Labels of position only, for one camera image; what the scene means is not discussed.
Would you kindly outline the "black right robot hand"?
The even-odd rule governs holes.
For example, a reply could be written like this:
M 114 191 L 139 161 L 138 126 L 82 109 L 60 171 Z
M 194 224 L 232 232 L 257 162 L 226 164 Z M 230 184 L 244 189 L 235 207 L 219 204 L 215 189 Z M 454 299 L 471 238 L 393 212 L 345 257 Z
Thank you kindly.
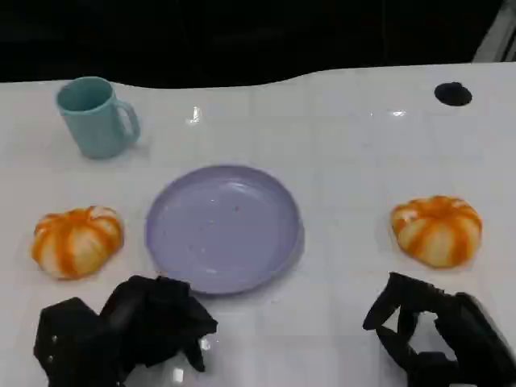
M 410 340 L 424 312 L 453 350 L 416 352 Z M 483 305 L 464 292 L 445 293 L 430 283 L 391 272 L 367 313 L 363 328 L 375 331 L 409 386 L 513 386 L 515 355 Z

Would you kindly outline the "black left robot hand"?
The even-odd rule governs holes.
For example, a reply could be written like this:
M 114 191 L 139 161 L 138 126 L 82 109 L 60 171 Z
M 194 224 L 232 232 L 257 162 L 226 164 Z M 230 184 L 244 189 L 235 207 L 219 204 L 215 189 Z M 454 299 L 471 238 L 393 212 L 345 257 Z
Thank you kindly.
M 100 316 L 121 338 L 120 362 L 126 374 L 179 353 L 196 371 L 206 371 L 201 340 L 217 331 L 218 322 L 191 294 L 188 283 L 132 276 L 115 288 Z

